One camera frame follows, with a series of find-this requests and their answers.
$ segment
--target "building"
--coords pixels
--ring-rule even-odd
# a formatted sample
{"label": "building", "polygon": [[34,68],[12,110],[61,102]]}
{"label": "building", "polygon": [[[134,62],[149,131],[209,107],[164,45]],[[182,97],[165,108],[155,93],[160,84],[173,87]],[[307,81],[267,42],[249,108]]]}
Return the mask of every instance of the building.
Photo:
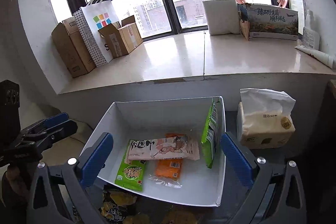
{"label": "building", "polygon": [[[207,25],[203,1],[179,0],[174,2],[182,28]],[[143,37],[171,30],[166,10],[160,0],[147,0],[132,7],[139,31]]]}

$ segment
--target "window sill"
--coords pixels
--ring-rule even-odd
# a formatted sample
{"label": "window sill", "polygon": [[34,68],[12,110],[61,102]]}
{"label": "window sill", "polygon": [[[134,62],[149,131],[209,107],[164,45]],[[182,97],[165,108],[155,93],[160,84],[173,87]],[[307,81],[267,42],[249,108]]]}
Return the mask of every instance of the window sill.
{"label": "window sill", "polygon": [[209,32],[183,33],[144,42],[129,55],[113,59],[73,79],[60,93],[130,83],[161,84],[211,80],[241,73],[315,73],[336,75],[296,50],[297,41]]}

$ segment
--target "colorful square logo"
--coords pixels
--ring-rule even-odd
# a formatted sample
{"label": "colorful square logo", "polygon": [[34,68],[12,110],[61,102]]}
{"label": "colorful square logo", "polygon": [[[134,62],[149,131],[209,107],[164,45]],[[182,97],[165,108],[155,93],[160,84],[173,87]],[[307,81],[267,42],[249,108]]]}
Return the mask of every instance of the colorful square logo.
{"label": "colorful square logo", "polygon": [[102,27],[105,27],[106,25],[112,23],[111,20],[109,19],[108,13],[97,15],[93,18],[93,20],[95,21],[98,29],[101,29]]}

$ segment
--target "metal screw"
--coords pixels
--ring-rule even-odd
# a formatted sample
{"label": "metal screw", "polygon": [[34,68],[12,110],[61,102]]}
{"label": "metal screw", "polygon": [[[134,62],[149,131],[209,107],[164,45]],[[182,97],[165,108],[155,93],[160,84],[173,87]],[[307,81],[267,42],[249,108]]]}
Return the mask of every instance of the metal screw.
{"label": "metal screw", "polygon": [[290,160],[290,161],[289,161],[289,165],[290,165],[291,167],[296,167],[296,162],[293,161],[293,160]]}
{"label": "metal screw", "polygon": [[264,164],[266,163],[266,160],[263,157],[259,157],[257,158],[257,162],[259,162],[260,164]]}
{"label": "metal screw", "polygon": [[37,165],[38,168],[43,168],[45,167],[45,163],[44,162],[40,162],[38,165]]}
{"label": "metal screw", "polygon": [[77,159],[76,158],[70,158],[70,159],[68,159],[68,164],[69,165],[73,165],[73,164],[75,164],[77,162]]}

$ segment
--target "snack bag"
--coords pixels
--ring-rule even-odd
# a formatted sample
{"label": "snack bag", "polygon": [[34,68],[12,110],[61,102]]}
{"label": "snack bag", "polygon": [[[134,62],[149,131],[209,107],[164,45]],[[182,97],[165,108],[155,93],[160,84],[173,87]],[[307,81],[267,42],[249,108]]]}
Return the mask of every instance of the snack bag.
{"label": "snack bag", "polygon": [[198,221],[193,213],[184,210],[184,211],[169,212],[161,222],[161,224],[171,224],[171,223],[198,224]]}
{"label": "snack bag", "polygon": [[[185,136],[184,134],[167,133],[166,138]],[[155,176],[177,180],[180,176],[182,159],[158,160]]]}
{"label": "snack bag", "polygon": [[103,190],[103,204],[99,210],[108,223],[122,224],[127,216],[135,213],[135,206],[133,204],[136,200],[137,197],[134,195],[109,189],[109,186],[105,185]]}
{"label": "snack bag", "polygon": [[123,224],[151,224],[151,220],[148,215],[139,213],[135,216],[126,216]]}
{"label": "snack bag", "polygon": [[213,157],[216,153],[217,144],[217,109],[212,100],[209,113],[202,133],[202,153],[208,168],[212,167]]}
{"label": "snack bag", "polygon": [[145,160],[126,160],[128,149],[121,161],[115,184],[122,187],[142,191],[142,180]]}
{"label": "snack bag", "polygon": [[197,140],[182,135],[155,140],[130,140],[126,160],[164,160],[183,159],[199,160]]}

